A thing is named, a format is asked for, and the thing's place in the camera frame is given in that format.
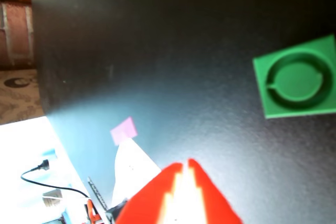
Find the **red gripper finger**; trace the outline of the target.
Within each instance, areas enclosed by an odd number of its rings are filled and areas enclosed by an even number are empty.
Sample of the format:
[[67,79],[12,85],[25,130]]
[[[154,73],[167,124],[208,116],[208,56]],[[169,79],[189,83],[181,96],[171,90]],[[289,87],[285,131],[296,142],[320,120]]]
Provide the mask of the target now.
[[182,163],[164,168],[125,204],[116,223],[157,223],[164,196],[172,191],[175,174],[182,168]]
[[243,223],[201,165],[190,158],[188,159],[188,167],[194,170],[196,185],[202,190],[207,223]]

